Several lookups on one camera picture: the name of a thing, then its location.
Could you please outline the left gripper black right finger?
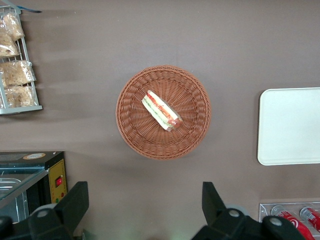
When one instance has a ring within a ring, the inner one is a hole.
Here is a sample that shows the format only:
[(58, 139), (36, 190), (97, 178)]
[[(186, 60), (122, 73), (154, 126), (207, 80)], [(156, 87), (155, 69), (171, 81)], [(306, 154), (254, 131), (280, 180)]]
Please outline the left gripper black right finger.
[(202, 211), (206, 220), (194, 240), (260, 240), (261, 225), (241, 210), (226, 207), (212, 182), (202, 183)]

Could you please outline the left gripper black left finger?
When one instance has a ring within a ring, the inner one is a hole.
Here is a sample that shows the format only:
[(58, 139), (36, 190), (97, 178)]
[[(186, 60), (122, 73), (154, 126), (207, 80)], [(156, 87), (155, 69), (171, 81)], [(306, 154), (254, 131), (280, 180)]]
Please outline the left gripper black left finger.
[(14, 225), (16, 240), (72, 240), (89, 208), (86, 181), (77, 182), (53, 207), (44, 205), (26, 220)]

